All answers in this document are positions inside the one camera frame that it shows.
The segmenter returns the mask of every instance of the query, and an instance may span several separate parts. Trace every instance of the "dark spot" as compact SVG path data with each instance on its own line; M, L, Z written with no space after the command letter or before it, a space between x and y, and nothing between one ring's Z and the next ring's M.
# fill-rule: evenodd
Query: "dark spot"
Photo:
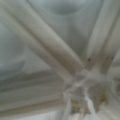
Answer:
M91 58L88 59L88 62L90 62L90 61L91 61Z
M109 60L109 57L107 57L106 60Z
M112 56L112 57L111 57L111 59L113 60L113 59L114 59L114 57Z

